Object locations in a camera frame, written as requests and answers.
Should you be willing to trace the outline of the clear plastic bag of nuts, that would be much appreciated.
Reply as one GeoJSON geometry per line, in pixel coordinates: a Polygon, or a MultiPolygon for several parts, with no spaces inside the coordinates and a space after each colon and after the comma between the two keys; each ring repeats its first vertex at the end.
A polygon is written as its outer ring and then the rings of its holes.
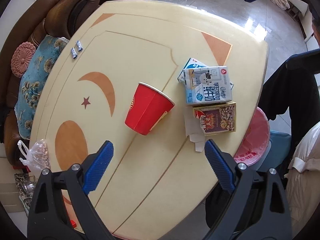
{"type": "Polygon", "coordinates": [[[17,143],[18,149],[23,157],[19,158],[20,162],[26,166],[30,172],[39,177],[42,170],[50,169],[48,147],[46,142],[41,139],[35,142],[31,148],[27,148],[22,140],[17,143]]]}

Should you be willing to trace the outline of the beige trousers leg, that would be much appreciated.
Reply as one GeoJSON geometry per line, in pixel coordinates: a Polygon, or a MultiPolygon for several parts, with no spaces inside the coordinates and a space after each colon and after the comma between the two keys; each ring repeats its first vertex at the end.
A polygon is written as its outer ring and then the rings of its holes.
{"type": "Polygon", "coordinates": [[[304,135],[288,169],[286,196],[296,236],[319,205],[319,123],[304,135]]]}

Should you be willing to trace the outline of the white cloth on floor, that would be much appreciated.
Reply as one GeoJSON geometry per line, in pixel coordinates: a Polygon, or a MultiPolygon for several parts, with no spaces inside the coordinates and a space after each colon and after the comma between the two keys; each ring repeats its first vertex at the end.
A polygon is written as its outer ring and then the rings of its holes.
{"type": "Polygon", "coordinates": [[[270,1],[275,5],[277,5],[283,11],[290,9],[290,4],[288,0],[270,0],[270,1]]]}

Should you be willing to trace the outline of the red paper cup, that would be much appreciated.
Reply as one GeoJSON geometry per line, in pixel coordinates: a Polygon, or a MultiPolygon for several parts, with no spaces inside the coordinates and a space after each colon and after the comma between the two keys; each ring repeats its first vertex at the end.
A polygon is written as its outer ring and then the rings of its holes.
{"type": "Polygon", "coordinates": [[[127,113],[125,125],[141,135],[147,135],[174,106],[175,103],[163,92],[140,82],[127,113]]]}

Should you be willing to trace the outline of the white blue milk carton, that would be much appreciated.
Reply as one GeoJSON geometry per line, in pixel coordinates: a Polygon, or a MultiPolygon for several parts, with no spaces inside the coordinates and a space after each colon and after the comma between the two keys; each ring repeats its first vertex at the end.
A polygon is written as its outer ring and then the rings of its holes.
{"type": "Polygon", "coordinates": [[[183,70],[188,105],[210,105],[232,101],[228,67],[198,67],[183,70]]]}

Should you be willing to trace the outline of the patterned blue white cloth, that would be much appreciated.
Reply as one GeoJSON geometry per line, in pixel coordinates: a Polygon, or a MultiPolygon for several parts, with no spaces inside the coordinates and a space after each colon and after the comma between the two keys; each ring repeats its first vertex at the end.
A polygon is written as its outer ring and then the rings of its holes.
{"type": "Polygon", "coordinates": [[[18,189],[18,197],[21,201],[25,214],[29,216],[29,210],[31,206],[32,197],[36,187],[34,176],[29,176],[26,173],[14,174],[15,183],[18,189]]]}

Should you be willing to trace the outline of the blue white box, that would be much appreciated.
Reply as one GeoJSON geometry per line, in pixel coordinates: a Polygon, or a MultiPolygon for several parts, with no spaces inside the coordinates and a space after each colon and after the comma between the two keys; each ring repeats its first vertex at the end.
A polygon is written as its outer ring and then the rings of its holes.
{"type": "Polygon", "coordinates": [[[227,66],[207,66],[195,58],[190,58],[177,79],[184,85],[185,90],[218,85],[219,90],[232,91],[234,84],[228,74],[227,66]]]}

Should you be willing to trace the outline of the brown leather sofa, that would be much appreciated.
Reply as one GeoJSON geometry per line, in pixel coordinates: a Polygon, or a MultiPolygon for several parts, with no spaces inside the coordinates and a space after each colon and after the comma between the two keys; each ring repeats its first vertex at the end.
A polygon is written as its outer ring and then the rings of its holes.
{"type": "Polygon", "coordinates": [[[22,168],[44,83],[68,40],[106,1],[36,0],[1,49],[1,143],[9,164],[22,168]]]}

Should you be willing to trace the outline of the playing card box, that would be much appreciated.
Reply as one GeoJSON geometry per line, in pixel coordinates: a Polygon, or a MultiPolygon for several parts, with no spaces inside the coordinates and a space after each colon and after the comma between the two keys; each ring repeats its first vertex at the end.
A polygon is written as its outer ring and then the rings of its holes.
{"type": "Polygon", "coordinates": [[[236,103],[187,106],[184,109],[185,136],[202,152],[206,137],[236,131],[236,103]]]}

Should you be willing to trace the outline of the blue trash bin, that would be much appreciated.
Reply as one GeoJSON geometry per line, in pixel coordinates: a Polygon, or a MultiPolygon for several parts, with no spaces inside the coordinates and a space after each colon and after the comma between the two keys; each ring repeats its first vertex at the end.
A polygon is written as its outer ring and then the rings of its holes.
{"type": "Polygon", "coordinates": [[[252,165],[257,171],[266,172],[278,167],[290,151],[291,135],[278,131],[270,131],[267,149],[261,159],[252,165]]]}

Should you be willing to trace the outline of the blue floral cushion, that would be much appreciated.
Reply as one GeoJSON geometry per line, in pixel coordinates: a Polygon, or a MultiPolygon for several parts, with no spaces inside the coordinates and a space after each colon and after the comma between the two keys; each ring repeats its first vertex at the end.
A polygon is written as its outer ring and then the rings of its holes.
{"type": "Polygon", "coordinates": [[[23,74],[14,108],[18,132],[29,140],[37,105],[47,78],[69,40],[65,37],[47,35],[33,55],[27,71],[23,74]]]}

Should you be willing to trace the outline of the pink round pillow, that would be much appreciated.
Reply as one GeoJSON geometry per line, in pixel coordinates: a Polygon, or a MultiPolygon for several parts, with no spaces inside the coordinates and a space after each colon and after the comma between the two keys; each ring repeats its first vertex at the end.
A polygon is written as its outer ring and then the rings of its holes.
{"type": "Polygon", "coordinates": [[[16,77],[21,78],[27,71],[35,51],[36,47],[30,42],[23,42],[14,51],[10,65],[11,71],[16,77]]]}

